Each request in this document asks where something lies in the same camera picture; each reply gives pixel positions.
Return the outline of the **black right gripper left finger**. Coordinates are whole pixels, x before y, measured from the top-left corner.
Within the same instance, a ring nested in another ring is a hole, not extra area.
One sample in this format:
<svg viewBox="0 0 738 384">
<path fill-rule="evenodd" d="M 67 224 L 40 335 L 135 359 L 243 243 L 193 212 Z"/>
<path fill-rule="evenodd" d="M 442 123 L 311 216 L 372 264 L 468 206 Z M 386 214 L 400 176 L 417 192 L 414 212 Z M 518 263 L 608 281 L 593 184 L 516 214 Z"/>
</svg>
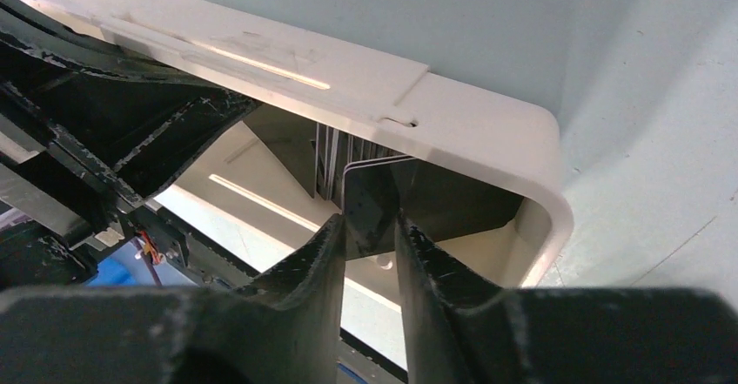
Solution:
<svg viewBox="0 0 738 384">
<path fill-rule="evenodd" d="M 27 286 L 1 295 L 4 383 L 333 383 L 345 220 L 232 290 Z"/>
</svg>

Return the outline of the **white plastic bin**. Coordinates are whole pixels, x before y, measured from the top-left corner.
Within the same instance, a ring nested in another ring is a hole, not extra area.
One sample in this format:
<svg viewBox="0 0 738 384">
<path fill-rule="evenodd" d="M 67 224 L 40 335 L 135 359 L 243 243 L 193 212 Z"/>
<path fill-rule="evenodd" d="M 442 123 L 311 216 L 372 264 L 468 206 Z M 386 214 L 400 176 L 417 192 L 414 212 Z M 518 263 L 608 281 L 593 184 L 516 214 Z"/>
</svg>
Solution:
<svg viewBox="0 0 738 384">
<path fill-rule="evenodd" d="M 263 102 L 290 131 L 238 123 L 158 202 L 264 270 L 339 205 L 306 187 L 277 145 L 320 124 L 353 156 L 396 151 L 499 187 L 520 207 L 501 226 L 442 246 L 502 286 L 535 286 L 571 235 L 559 126 L 546 109 L 432 73 L 419 62 L 204 0 L 24 0 L 73 30 Z"/>
</svg>

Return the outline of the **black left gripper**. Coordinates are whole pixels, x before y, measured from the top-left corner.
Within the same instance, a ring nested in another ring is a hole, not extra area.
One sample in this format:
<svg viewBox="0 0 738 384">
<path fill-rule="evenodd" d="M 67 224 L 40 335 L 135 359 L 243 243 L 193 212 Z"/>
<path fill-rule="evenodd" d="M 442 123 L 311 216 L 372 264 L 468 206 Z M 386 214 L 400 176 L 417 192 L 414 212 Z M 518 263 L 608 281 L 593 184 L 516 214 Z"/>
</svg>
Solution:
<svg viewBox="0 0 738 384">
<path fill-rule="evenodd" d="M 170 212 L 146 207 L 259 103 L 1 0 L 1 198 L 33 226 L 12 284 L 80 284 L 134 241 L 181 267 L 191 249 Z"/>
</svg>

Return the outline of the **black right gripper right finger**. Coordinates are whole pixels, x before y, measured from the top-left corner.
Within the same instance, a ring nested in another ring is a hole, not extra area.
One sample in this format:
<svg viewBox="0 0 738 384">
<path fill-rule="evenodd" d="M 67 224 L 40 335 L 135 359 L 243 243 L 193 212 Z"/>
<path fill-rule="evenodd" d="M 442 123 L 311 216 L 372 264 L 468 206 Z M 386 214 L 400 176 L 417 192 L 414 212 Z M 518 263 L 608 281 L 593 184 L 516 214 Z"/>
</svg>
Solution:
<svg viewBox="0 0 738 384">
<path fill-rule="evenodd" d="M 412 383 L 734 383 L 737 314 L 700 288 L 510 288 L 396 219 Z"/>
</svg>

